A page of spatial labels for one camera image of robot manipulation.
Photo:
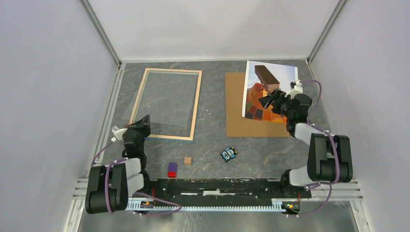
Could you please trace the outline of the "wooden picture frame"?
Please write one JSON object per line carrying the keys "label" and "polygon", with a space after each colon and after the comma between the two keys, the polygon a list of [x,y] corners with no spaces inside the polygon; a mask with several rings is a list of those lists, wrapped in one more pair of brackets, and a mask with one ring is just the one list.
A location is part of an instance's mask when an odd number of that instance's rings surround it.
{"label": "wooden picture frame", "polygon": [[128,123],[150,115],[151,138],[192,141],[201,81],[201,70],[146,68]]}

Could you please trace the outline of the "hot air balloon photo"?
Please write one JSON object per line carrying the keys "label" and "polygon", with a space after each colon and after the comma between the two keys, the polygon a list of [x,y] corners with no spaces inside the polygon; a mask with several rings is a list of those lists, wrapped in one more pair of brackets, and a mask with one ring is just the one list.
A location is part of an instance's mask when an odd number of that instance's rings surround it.
{"label": "hot air balloon photo", "polygon": [[287,118],[272,112],[273,106],[263,108],[259,102],[274,90],[291,90],[291,82],[298,80],[298,68],[267,62],[247,61],[241,116],[284,124]]}

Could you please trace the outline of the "brown cardboard backing board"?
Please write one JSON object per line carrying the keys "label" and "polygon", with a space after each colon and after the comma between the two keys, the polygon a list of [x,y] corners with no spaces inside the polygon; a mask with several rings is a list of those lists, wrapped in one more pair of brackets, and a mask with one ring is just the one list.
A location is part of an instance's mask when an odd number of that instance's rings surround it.
{"label": "brown cardboard backing board", "polygon": [[244,72],[225,73],[226,135],[228,137],[289,137],[285,124],[242,117],[244,84]]}

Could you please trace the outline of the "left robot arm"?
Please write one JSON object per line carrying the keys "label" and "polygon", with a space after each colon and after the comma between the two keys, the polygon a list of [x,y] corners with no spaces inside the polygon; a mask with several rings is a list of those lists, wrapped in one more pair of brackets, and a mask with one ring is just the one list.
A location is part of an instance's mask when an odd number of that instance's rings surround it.
{"label": "left robot arm", "polygon": [[93,158],[85,198],[88,214],[125,210],[134,193],[146,197],[152,191],[144,152],[145,139],[151,134],[150,116],[145,115],[123,129],[114,126],[112,134],[110,144],[122,141],[124,150],[121,158],[108,165],[95,165],[101,152]]}

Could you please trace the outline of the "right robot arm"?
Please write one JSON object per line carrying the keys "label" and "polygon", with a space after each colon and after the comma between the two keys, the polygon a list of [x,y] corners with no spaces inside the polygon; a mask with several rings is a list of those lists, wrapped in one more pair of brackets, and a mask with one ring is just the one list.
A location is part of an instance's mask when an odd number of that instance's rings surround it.
{"label": "right robot arm", "polygon": [[351,144],[348,136],[335,135],[322,130],[308,120],[312,99],[298,93],[294,96],[276,89],[259,98],[264,109],[286,116],[286,130],[294,138],[309,146],[307,164],[289,169],[282,174],[279,191],[292,197],[299,187],[313,189],[321,185],[349,183],[353,178]]}

